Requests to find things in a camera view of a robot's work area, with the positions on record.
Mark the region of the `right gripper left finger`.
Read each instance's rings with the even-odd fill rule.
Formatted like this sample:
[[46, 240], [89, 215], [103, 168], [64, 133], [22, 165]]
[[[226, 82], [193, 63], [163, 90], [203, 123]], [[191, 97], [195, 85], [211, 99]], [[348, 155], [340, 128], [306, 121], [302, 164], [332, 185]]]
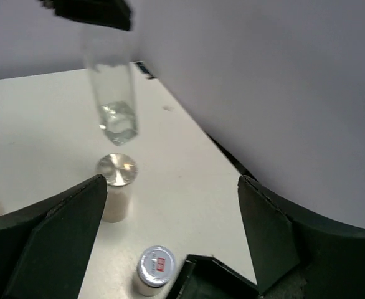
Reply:
[[0, 216], [0, 298], [78, 298], [106, 199], [97, 174]]

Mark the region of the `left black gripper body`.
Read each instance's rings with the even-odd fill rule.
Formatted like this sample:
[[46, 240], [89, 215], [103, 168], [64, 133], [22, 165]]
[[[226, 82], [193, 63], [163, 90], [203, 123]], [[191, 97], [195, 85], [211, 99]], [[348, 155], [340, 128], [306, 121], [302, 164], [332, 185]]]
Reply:
[[124, 0], [43, 0], [46, 9], [61, 18], [130, 31], [132, 10]]

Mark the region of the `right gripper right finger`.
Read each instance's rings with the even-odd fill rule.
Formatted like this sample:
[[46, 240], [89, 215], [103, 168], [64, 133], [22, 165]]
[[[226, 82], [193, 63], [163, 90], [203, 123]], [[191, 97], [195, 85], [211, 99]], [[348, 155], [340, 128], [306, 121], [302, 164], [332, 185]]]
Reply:
[[365, 298], [365, 229], [295, 204], [248, 176], [238, 198], [262, 298]]

